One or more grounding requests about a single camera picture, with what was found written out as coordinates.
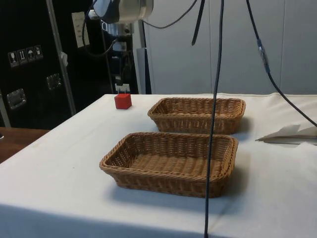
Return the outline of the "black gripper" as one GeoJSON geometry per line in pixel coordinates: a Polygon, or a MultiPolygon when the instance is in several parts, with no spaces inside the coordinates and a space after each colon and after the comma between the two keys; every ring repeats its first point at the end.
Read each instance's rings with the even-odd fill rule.
{"type": "MultiPolygon", "coordinates": [[[[112,46],[113,56],[122,57],[132,52],[132,36],[120,36],[116,39],[116,42],[112,46]]],[[[130,81],[131,81],[131,60],[130,57],[125,57],[123,67],[123,81],[120,75],[115,76],[115,89],[119,94],[124,84],[124,91],[131,92],[130,81]]]]}

